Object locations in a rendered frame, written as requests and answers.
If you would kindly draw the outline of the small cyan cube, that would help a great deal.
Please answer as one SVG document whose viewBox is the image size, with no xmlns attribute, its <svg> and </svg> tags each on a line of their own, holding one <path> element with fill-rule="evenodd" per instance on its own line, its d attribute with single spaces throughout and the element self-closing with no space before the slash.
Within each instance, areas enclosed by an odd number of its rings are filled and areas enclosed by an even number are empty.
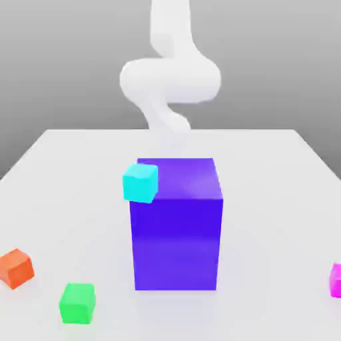
<svg viewBox="0 0 341 341">
<path fill-rule="evenodd" d="M 123 198 L 132 202 L 151 203 L 159 190 L 156 165 L 133 163 L 123 174 Z"/>
</svg>

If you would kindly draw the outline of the small green cube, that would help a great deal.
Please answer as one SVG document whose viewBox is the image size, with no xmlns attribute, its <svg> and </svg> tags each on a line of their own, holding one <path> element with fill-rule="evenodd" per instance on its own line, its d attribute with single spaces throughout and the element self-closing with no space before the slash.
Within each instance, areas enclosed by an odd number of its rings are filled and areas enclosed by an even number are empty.
<svg viewBox="0 0 341 341">
<path fill-rule="evenodd" d="M 64 324 L 90 324 L 96 306 L 93 284 L 69 282 L 59 301 Z"/>
</svg>

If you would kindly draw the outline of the small orange cube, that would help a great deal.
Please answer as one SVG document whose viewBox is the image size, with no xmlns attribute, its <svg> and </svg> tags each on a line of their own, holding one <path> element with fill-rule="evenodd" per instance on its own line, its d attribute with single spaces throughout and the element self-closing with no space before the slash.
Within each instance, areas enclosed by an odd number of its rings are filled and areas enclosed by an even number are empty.
<svg viewBox="0 0 341 341">
<path fill-rule="evenodd" d="M 32 279 L 34 275 L 31 258 L 18 248 L 0 257 L 0 280 L 12 290 Z"/>
</svg>

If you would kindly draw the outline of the small magenta cube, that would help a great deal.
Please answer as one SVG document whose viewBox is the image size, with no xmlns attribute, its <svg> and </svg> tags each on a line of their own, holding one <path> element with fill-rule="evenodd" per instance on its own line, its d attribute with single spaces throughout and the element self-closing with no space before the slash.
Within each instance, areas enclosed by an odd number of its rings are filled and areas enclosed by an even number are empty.
<svg viewBox="0 0 341 341">
<path fill-rule="evenodd" d="M 329 277 L 330 295 L 341 298 L 341 263 L 334 263 Z"/>
</svg>

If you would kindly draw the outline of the large purple box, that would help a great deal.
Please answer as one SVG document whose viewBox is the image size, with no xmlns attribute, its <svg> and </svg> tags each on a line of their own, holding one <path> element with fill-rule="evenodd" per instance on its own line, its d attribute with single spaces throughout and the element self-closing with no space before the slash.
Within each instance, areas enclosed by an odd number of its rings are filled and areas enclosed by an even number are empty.
<svg viewBox="0 0 341 341">
<path fill-rule="evenodd" d="M 212 158 L 139 158 L 159 169 L 150 203 L 130 203 L 136 290 L 215 290 L 223 195 Z"/>
</svg>

